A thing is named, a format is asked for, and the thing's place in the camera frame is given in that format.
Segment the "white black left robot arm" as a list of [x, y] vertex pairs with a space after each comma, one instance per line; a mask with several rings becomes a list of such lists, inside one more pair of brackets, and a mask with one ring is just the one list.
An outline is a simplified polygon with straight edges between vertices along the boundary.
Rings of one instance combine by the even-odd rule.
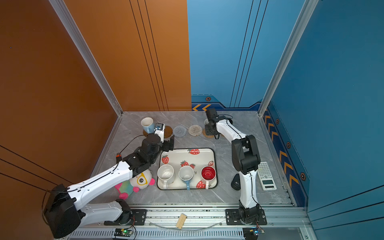
[[53, 237], [66, 237], [78, 227], [97, 222], [128, 222], [131, 209], [125, 201], [96, 205], [91, 205], [90, 201], [112, 187], [140, 176], [155, 163], [161, 152], [172, 151], [174, 142], [174, 137], [167, 141], [158, 135], [149, 134], [130, 155], [124, 158], [117, 155], [116, 165], [108, 170], [69, 187], [62, 184], [55, 186], [49, 191], [43, 209], [43, 216]]

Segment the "blue woven round coaster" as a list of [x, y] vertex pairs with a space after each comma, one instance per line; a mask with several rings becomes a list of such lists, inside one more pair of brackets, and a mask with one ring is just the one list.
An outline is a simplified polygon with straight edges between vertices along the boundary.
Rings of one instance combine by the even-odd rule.
[[176, 126], [173, 128], [173, 135], [177, 138], [184, 137], [187, 133], [187, 129], [184, 126]]

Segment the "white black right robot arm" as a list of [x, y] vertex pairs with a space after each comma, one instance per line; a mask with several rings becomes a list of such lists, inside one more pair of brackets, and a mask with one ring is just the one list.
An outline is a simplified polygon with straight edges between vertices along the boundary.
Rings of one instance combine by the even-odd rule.
[[240, 219], [245, 224], [257, 221], [261, 206], [257, 200], [257, 173], [261, 163], [257, 140], [236, 129], [225, 116], [207, 117], [205, 125], [208, 136], [225, 137], [232, 147], [232, 163], [240, 177]]

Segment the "dark brown glossy coaster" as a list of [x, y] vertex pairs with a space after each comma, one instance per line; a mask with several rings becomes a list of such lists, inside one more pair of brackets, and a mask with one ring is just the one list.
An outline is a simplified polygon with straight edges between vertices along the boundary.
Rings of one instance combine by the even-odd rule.
[[173, 129], [170, 126], [165, 127], [164, 138], [170, 138], [173, 135]]

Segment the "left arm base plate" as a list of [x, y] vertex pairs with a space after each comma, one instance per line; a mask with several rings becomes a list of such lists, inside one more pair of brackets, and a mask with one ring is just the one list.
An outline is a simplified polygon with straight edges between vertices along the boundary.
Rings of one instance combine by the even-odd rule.
[[146, 221], [147, 210], [134, 209], [123, 211], [115, 221], [104, 221], [105, 226], [143, 226]]

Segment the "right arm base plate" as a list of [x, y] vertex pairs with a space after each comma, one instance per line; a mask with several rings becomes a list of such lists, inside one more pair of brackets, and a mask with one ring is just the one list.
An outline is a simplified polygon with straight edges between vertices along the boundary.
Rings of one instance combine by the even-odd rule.
[[226, 224], [229, 226], [235, 225], [260, 225], [268, 224], [265, 211], [263, 209], [241, 210], [241, 209], [226, 209]]

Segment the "tan rattan round coaster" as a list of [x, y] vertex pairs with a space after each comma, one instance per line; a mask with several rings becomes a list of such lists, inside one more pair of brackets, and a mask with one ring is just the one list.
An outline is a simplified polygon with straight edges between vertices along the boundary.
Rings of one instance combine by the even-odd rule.
[[203, 129], [203, 131], [202, 131], [202, 134], [206, 137], [206, 138], [209, 138], [209, 139], [213, 139], [215, 136], [210, 136], [210, 135], [207, 135], [207, 133], [206, 133], [206, 130], [205, 129]]

